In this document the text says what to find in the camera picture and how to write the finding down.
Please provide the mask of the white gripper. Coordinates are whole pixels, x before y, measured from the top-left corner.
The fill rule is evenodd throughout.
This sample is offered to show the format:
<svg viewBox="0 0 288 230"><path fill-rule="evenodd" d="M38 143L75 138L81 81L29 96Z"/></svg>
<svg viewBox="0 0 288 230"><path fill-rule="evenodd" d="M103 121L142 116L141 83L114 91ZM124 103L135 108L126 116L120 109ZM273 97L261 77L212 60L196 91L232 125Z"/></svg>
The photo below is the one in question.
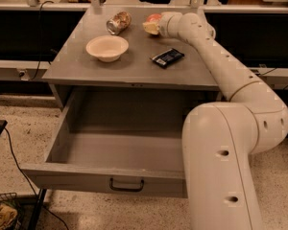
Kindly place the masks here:
<svg viewBox="0 0 288 230"><path fill-rule="evenodd" d="M181 17L180 12L163 12L158 23L155 21L144 22L143 29L151 35L161 34L164 37L177 37Z"/></svg>

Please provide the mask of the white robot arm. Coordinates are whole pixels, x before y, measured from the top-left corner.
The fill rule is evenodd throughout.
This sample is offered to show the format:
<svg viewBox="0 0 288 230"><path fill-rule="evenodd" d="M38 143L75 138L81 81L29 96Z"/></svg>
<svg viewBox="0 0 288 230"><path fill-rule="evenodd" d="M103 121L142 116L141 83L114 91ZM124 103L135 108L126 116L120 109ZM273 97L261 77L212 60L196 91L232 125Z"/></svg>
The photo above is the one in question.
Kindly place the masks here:
<svg viewBox="0 0 288 230"><path fill-rule="evenodd" d="M143 28L192 46L225 97L195 107L183 124L191 229L263 230L249 157L284 140L287 105L216 41L211 26L197 14L155 13Z"/></svg>

